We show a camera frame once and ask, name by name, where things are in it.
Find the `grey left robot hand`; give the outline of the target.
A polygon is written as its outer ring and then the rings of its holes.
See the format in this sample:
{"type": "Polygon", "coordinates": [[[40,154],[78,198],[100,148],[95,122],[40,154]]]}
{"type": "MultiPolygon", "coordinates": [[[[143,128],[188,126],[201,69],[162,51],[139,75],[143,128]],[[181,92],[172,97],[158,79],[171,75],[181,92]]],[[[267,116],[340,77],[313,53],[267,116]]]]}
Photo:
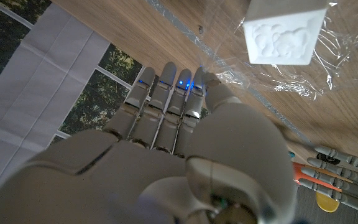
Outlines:
{"type": "Polygon", "coordinates": [[[358,211],[358,157],[326,146],[314,149],[324,156],[349,164],[350,168],[309,157],[309,164],[298,169],[301,174],[298,183],[358,211]]]}

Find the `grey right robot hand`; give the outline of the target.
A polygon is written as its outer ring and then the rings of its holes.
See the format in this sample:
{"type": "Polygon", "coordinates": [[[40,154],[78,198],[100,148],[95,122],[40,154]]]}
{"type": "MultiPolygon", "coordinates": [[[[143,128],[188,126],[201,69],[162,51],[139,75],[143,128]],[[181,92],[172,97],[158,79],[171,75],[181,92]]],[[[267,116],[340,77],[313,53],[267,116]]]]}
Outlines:
{"type": "Polygon", "coordinates": [[[102,130],[0,186],[0,223],[290,223],[293,165],[271,120],[215,74],[146,68],[102,130]]]}

